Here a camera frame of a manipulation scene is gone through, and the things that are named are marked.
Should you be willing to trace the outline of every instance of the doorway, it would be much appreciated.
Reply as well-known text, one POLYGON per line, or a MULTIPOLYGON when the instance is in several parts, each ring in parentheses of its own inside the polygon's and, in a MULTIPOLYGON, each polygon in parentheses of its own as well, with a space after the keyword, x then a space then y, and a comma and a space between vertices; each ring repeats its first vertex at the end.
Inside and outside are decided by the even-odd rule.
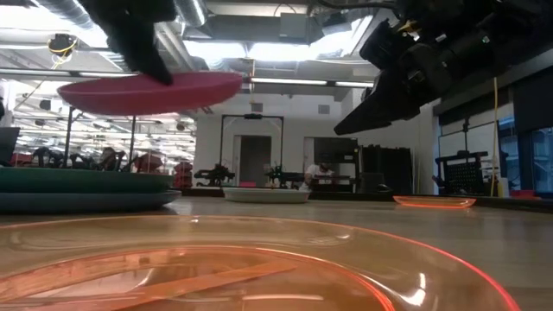
POLYGON ((241 136, 238 185, 264 187, 270 166, 270 136, 241 136))

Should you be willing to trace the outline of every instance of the person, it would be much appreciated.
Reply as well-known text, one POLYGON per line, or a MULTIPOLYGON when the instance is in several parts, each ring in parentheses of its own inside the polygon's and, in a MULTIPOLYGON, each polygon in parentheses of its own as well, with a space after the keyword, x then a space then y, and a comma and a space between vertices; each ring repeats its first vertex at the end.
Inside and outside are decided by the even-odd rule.
MULTIPOLYGON (((316 176, 332 176, 334 172, 330 169, 330 164, 319 163, 309 165, 305 171, 304 179, 301 190, 309 190, 311 188, 313 179, 316 176)), ((330 180, 319 180, 319 184, 331 184, 330 180)))

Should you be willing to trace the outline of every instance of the translucent orange plate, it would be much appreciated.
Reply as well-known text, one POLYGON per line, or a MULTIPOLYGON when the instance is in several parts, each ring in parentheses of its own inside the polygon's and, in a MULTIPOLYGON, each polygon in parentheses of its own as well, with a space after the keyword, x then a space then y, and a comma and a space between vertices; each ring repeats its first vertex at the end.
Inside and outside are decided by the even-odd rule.
POLYGON ((0 228, 0 308, 519 311, 490 276, 384 232, 145 216, 0 228))
POLYGON ((449 198, 449 197, 417 197, 394 195, 394 200, 403 206, 429 207, 429 208, 451 208, 463 209, 470 207, 476 202, 471 198, 449 198))

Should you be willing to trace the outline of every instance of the metal frame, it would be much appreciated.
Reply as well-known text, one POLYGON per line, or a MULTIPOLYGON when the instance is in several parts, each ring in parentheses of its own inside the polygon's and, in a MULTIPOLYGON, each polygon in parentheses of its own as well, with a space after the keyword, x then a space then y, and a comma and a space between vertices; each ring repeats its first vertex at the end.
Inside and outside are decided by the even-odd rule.
MULTIPOLYGON (((225 134, 224 133, 224 129, 225 129, 225 119, 227 117, 243 117, 244 119, 246 119, 248 115, 227 115, 227 114, 224 114, 221 116, 221 130, 220 130, 220 142, 219 142, 219 165, 222 164, 223 162, 223 135, 225 134)), ((275 119, 279 119, 282 123, 282 126, 280 128, 280 166, 283 165, 283 143, 284 143, 284 117, 279 117, 279 116, 262 116, 260 119, 264 119, 264 118, 275 118, 275 119)))

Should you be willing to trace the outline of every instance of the stack of plates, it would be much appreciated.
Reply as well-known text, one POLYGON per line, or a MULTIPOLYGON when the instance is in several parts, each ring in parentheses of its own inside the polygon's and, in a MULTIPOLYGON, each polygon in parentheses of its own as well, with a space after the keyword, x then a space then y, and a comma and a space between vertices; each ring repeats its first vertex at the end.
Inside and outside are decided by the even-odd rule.
POLYGON ((181 193, 168 175, 57 168, 0 168, 0 212, 130 211, 162 206, 181 193))
POLYGON ((247 203, 305 203, 309 192, 291 189, 223 187, 225 199, 247 203))

